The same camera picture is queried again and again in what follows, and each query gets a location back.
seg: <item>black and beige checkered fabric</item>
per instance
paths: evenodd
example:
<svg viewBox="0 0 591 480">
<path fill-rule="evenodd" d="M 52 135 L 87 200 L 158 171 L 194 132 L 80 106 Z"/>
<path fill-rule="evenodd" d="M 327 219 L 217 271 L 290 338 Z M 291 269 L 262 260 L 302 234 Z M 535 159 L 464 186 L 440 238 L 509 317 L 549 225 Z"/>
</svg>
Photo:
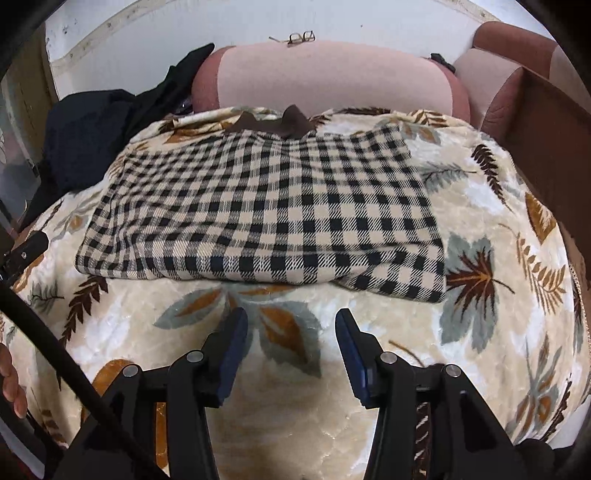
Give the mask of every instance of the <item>black and beige checkered fabric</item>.
<svg viewBox="0 0 591 480">
<path fill-rule="evenodd" d="M 282 140 L 243 131 L 130 153 L 76 257 L 80 272 L 335 281 L 440 301 L 443 246 L 397 126 Z"/>
</svg>

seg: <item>wall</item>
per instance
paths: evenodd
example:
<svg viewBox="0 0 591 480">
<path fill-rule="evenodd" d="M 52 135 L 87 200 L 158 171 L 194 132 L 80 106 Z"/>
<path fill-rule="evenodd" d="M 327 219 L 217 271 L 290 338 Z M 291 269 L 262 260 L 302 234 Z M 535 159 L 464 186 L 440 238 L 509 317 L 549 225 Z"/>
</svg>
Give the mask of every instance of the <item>wall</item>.
<svg viewBox="0 0 591 480">
<path fill-rule="evenodd" d="M 139 0 L 113 15 L 128 3 L 69 0 L 47 21 L 60 97 L 109 88 L 139 93 L 211 41 L 222 47 L 304 30 L 421 56 L 436 51 L 454 61 L 480 23 L 494 19 L 467 0 Z"/>
</svg>

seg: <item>eyeglasses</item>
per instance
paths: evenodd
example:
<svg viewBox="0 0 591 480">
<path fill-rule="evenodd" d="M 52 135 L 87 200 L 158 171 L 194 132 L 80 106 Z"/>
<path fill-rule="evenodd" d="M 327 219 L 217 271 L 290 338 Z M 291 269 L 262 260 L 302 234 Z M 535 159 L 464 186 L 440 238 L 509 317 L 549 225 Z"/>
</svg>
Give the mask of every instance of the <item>eyeglasses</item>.
<svg viewBox="0 0 591 480">
<path fill-rule="evenodd" d="M 316 35 L 314 35 L 312 30 L 306 30 L 303 35 L 299 33 L 292 33 L 288 40 L 277 40 L 273 37 L 269 37 L 269 39 L 276 41 L 277 43 L 287 43 L 288 46 L 291 46 L 314 41 L 316 40 Z"/>
</svg>

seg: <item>blanket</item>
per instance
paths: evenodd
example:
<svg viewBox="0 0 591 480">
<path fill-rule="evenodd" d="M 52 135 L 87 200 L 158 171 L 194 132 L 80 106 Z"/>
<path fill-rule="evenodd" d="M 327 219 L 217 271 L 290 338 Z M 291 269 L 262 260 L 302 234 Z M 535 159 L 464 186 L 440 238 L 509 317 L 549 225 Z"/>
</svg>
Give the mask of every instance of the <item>blanket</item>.
<svg viewBox="0 0 591 480">
<path fill-rule="evenodd" d="M 156 122 L 97 186 L 68 194 L 36 223 L 47 252 L 14 289 L 60 339 L 99 392 L 125 365 L 168 365 L 202 345 L 230 306 L 249 316 L 248 354 L 232 393 L 207 418 L 221 478 L 360 479 L 377 412 L 353 396 L 335 314 L 413 365 L 455 363 L 514 442 L 551 439 L 589 392 L 589 338 L 578 280 L 556 220 L 522 183 L 511 156 L 470 125 L 434 112 L 328 112 L 318 135 L 397 125 L 430 198 L 446 254 L 441 303 L 310 286 L 104 278 L 74 267 L 90 218 L 132 151 L 166 152 L 222 135 L 244 108 Z M 259 119 L 279 118 L 248 109 Z M 79 400 L 6 318 L 31 412 L 67 444 L 85 416 Z M 165 406 L 157 460 L 166 469 Z M 417 449 L 417 463 L 428 449 Z"/>
<path fill-rule="evenodd" d="M 440 301 L 443 245 L 397 125 L 282 140 L 242 131 L 130 152 L 76 268 L 107 278 L 336 280 Z"/>
</svg>

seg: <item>screw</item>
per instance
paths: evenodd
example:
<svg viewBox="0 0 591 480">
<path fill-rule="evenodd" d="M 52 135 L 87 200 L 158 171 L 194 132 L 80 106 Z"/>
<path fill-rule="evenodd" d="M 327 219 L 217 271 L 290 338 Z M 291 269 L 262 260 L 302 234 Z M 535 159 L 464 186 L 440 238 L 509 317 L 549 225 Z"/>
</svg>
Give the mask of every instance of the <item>screw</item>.
<svg viewBox="0 0 591 480">
<path fill-rule="evenodd" d="M 201 350 L 193 350 L 192 352 L 187 353 L 187 362 L 192 364 L 198 364 L 203 358 L 204 355 Z"/>
<path fill-rule="evenodd" d="M 398 360 L 398 357 L 395 353 L 383 352 L 382 355 L 379 356 L 379 359 L 385 364 L 392 365 L 396 362 L 396 360 Z"/>
<path fill-rule="evenodd" d="M 139 368 L 137 365 L 128 365 L 127 367 L 125 367 L 123 369 L 123 376 L 131 378 L 131 377 L 136 376 L 138 374 L 138 372 L 139 372 Z"/>
<path fill-rule="evenodd" d="M 462 374 L 462 369 L 457 365 L 448 365 L 445 367 L 445 372 L 453 378 L 457 378 Z"/>
</svg>

